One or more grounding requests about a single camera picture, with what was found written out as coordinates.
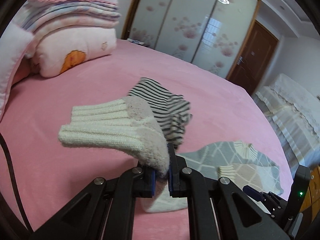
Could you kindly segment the pink bed blanket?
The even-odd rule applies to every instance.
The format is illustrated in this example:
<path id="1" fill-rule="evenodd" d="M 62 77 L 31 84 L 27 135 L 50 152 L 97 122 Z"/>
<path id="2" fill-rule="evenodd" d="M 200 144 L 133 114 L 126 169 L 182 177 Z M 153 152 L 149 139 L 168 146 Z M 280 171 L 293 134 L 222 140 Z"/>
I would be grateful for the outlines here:
<path id="1" fill-rule="evenodd" d="M 131 168 L 147 167 L 116 149 L 65 147 L 58 139 L 60 128 L 71 122 L 73 107 L 124 98 L 142 77 L 190 102 L 193 117 L 183 144 L 174 148 L 177 156 L 185 159 L 185 153 L 209 144 L 241 140 L 279 167 L 280 195 L 288 197 L 292 176 L 280 142 L 243 88 L 175 57 L 118 41 L 110 56 L 56 77 L 28 77 L 10 93 L 1 120 L 4 152 L 9 154 L 1 159 L 1 194 L 10 215 L 23 213 L 27 239 L 95 178 L 111 180 Z M 190 239 L 188 206 L 148 213 L 143 199 L 148 198 L 136 199 L 131 239 Z"/>

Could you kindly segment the white lace covered furniture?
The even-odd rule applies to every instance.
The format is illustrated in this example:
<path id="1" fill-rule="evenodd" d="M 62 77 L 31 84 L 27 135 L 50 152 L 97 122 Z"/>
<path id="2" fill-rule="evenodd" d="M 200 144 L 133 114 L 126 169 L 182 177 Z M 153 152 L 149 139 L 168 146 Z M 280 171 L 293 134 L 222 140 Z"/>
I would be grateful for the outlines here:
<path id="1" fill-rule="evenodd" d="M 290 171 L 319 165 L 319 100 L 285 74 L 261 87 L 253 100 L 276 133 Z"/>

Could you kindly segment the grey white diamond sweater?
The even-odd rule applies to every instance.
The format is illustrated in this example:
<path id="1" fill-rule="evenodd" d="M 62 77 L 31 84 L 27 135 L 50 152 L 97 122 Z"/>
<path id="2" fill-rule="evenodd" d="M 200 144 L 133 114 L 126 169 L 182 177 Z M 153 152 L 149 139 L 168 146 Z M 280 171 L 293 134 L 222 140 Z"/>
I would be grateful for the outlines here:
<path id="1" fill-rule="evenodd" d="M 146 100 L 126 96 L 99 105 L 75 106 L 71 122 L 60 128 L 58 139 L 65 147 L 116 149 L 154 168 L 158 175 L 156 193 L 141 201 L 144 211 L 170 212 L 187 207 L 186 199 L 169 195 L 167 140 Z M 189 167 L 205 177 L 227 177 L 238 187 L 249 185 L 258 191 L 283 193 L 279 167 L 241 140 L 212 143 L 184 157 Z"/>

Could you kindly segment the white pillow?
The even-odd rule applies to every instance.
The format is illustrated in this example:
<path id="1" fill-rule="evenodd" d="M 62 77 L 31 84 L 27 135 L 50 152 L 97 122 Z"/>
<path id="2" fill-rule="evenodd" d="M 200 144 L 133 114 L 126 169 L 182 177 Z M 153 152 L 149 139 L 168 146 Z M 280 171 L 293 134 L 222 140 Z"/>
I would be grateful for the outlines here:
<path id="1" fill-rule="evenodd" d="M 14 23 L 9 23 L 1 36 L 1 119 L 9 100 L 14 75 L 34 36 Z"/>

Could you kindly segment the brown wooden door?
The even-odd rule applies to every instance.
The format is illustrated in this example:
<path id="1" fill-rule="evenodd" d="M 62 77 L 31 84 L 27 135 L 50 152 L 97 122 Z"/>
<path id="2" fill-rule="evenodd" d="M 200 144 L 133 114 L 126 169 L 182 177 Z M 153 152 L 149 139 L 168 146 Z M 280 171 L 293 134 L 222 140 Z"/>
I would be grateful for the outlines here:
<path id="1" fill-rule="evenodd" d="M 258 87 L 274 54 L 278 39 L 255 21 L 244 49 L 227 80 L 252 95 Z"/>

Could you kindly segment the folded striped pink quilt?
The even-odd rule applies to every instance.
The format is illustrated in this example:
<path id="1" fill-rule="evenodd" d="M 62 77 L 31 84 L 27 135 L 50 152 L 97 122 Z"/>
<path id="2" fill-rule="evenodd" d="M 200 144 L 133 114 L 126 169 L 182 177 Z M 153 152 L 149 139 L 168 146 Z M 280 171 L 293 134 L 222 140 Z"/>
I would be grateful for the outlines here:
<path id="1" fill-rule="evenodd" d="M 118 24 L 118 0 L 27 0 L 13 22 L 41 39 L 49 30 L 88 25 L 113 27 Z"/>

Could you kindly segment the floral sliding wardrobe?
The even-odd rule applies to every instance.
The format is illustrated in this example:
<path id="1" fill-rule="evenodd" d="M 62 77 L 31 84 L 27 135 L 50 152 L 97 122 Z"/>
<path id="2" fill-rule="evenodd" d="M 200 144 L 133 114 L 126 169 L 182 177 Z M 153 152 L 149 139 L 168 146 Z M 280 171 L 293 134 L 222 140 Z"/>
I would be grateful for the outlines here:
<path id="1" fill-rule="evenodd" d="M 259 0 L 133 0 L 123 38 L 227 78 L 259 5 Z"/>

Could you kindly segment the black white striped garment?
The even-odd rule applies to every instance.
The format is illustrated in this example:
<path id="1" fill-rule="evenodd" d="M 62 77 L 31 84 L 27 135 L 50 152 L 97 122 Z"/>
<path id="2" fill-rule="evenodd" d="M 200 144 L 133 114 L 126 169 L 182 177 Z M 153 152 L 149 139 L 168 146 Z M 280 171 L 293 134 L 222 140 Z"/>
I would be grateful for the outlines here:
<path id="1" fill-rule="evenodd" d="M 172 143 L 175 149 L 183 144 L 185 127 L 193 117 L 189 101 L 147 77 L 142 77 L 130 89 L 128 96 L 137 96 L 147 101 L 167 142 Z"/>

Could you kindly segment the pink pillow orange print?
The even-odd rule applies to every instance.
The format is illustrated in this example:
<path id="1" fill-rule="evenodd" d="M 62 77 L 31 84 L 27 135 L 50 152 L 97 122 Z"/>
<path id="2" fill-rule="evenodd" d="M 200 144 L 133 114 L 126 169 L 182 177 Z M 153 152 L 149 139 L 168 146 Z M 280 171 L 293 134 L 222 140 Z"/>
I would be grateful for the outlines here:
<path id="1" fill-rule="evenodd" d="M 42 77 L 55 77 L 86 61 L 110 55 L 116 46 L 114 28 L 59 29 L 39 42 L 31 61 Z"/>

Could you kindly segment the wooden drawer cabinet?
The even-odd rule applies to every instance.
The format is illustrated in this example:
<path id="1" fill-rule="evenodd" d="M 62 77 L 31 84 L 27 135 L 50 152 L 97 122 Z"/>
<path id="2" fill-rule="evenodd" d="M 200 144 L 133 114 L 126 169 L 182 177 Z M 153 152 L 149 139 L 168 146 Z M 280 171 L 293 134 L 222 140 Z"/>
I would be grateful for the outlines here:
<path id="1" fill-rule="evenodd" d="M 319 166 L 311 171 L 310 176 L 309 187 L 307 189 L 302 207 L 300 208 L 300 212 L 304 214 L 304 217 L 313 221 L 319 213 Z"/>

